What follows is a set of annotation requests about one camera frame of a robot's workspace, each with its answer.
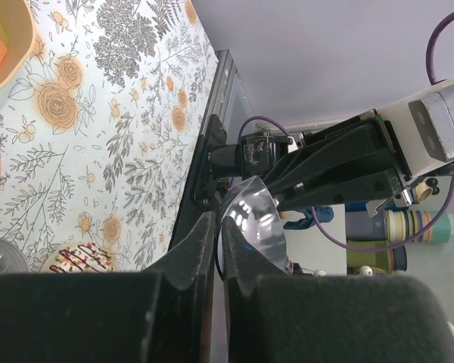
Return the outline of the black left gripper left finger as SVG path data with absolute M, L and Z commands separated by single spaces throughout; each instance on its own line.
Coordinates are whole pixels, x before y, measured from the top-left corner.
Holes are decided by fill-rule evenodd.
M 216 217 L 141 272 L 0 276 L 0 362 L 206 362 Z

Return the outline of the beige gummy candy tray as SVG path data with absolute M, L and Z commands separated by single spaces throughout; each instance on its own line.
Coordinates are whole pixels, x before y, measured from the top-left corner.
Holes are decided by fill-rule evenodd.
M 0 62 L 0 89 L 31 55 L 35 38 L 35 21 L 28 2 L 0 1 L 0 42 L 7 50 Z

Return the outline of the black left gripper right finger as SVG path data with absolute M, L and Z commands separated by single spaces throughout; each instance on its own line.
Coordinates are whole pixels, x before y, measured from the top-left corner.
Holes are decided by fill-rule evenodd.
M 408 277 L 288 275 L 222 222 L 231 362 L 454 362 L 435 295 Z

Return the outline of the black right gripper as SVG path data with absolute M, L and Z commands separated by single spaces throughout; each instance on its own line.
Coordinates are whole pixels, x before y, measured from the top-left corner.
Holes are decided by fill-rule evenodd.
M 289 189 L 276 195 L 279 210 L 384 200 L 408 181 L 408 167 L 390 122 L 379 113 L 351 117 L 303 135 L 303 146 L 283 173 L 265 183 Z

